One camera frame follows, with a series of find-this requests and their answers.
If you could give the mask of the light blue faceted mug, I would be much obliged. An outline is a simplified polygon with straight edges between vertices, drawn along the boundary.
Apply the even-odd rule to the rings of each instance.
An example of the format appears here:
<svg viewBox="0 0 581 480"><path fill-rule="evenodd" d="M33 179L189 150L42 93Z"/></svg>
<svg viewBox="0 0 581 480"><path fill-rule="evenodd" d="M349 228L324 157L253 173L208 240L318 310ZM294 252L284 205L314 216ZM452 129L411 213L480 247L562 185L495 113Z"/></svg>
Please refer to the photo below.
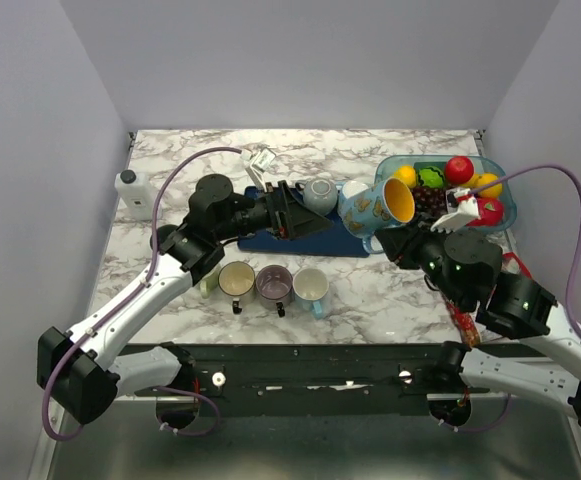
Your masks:
<svg viewBox="0 0 581 480"><path fill-rule="evenodd" d="M315 319L324 319L330 312L330 283L325 273L313 267L302 268L293 278L295 300Z"/></svg>

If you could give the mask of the cream textured mug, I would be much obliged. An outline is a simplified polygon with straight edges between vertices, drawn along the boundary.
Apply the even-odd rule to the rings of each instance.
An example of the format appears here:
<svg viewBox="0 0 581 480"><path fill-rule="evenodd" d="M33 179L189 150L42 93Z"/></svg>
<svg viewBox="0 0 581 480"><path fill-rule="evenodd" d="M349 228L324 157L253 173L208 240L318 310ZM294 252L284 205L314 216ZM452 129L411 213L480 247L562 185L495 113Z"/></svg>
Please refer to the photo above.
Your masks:
<svg viewBox="0 0 581 480"><path fill-rule="evenodd" d="M254 269L242 261L224 266L219 273L219 288L230 301L232 313L239 315L243 308L256 297L256 274Z"/></svg>

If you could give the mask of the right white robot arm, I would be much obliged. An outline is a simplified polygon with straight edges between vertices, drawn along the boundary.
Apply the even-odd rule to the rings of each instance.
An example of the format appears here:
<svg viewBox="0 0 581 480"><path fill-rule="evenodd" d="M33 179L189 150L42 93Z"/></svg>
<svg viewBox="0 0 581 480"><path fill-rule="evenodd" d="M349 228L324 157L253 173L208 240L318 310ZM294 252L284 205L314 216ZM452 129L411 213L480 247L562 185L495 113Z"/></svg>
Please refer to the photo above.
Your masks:
<svg viewBox="0 0 581 480"><path fill-rule="evenodd" d="M562 411L581 427L581 326L535 280L502 269L502 249L472 229L437 233L420 222L376 231L388 260L420 270L462 313L488 331L517 340L561 366L524 366L457 342L443 344L430 367L437 389L459 386L510 393Z"/></svg>

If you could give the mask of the light green mug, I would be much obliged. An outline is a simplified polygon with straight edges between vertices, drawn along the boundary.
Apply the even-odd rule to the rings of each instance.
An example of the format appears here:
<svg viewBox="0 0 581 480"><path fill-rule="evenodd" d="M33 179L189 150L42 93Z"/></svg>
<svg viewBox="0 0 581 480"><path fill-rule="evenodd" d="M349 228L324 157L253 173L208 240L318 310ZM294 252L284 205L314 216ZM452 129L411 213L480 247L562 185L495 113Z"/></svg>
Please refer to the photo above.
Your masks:
<svg viewBox="0 0 581 480"><path fill-rule="evenodd" d="M212 292L218 287L221 265L217 264L198 283L198 289L203 299L208 299Z"/></svg>

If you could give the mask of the blue white mug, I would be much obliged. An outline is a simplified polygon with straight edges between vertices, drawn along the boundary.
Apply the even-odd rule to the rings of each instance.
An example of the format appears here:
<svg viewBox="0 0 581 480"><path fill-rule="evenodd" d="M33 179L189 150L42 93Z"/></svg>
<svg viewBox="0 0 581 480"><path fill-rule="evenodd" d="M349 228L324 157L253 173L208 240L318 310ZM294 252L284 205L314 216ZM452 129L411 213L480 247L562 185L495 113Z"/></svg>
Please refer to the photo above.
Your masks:
<svg viewBox="0 0 581 480"><path fill-rule="evenodd" d="M357 181L357 180L348 180L342 182L339 186L339 201L341 203L345 202L350 197L357 195L369 187L368 184Z"/></svg>

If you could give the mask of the grey-blue round mug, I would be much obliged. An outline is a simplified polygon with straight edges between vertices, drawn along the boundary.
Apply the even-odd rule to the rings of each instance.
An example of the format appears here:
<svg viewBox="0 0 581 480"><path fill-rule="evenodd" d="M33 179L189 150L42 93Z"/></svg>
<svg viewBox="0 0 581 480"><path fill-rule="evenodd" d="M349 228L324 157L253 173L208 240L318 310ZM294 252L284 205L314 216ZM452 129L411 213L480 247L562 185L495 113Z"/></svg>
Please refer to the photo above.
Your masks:
<svg viewBox="0 0 581 480"><path fill-rule="evenodd" d="M301 194L304 205L322 216L329 215L337 205L338 189L330 180L314 178L298 181L295 188Z"/></svg>

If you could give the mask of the blue mug tan rim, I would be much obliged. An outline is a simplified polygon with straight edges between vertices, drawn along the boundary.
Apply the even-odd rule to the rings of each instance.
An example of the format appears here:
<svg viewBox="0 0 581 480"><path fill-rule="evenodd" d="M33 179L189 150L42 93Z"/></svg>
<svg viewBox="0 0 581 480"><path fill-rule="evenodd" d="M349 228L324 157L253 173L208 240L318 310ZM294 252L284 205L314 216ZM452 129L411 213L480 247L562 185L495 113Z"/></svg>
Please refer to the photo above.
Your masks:
<svg viewBox="0 0 581 480"><path fill-rule="evenodd" d="M372 246L375 232L408 224L415 211L410 188L390 177L345 200L340 207L340 217L346 230L362 241L368 254L379 254L383 250Z"/></svg>

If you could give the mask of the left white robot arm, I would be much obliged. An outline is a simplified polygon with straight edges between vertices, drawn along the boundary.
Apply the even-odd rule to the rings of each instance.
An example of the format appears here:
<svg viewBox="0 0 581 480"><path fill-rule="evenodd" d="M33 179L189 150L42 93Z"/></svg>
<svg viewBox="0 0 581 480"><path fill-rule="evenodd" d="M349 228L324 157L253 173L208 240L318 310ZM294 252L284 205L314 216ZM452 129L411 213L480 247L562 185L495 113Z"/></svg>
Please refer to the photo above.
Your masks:
<svg viewBox="0 0 581 480"><path fill-rule="evenodd" d="M98 312L67 331L46 330L37 344L37 383L80 425L100 417L119 396L152 387L184 393L192 372L169 347L122 355L132 337L174 298L199 283L225 256L227 241L267 230L295 240L332 221L299 200L286 182L256 198L234 191L221 174L202 177L178 226L156 229L144 271Z"/></svg>

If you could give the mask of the lilac mug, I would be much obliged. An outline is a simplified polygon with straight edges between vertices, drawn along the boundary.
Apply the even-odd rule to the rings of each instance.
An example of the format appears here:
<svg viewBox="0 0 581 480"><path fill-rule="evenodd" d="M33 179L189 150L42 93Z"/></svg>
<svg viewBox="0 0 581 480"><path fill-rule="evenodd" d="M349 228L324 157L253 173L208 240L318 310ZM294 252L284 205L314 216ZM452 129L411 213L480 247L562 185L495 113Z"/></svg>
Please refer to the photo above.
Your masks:
<svg viewBox="0 0 581 480"><path fill-rule="evenodd" d="M294 299L293 276L281 265L268 265L256 276L259 303L274 311L279 318L286 316L286 309Z"/></svg>

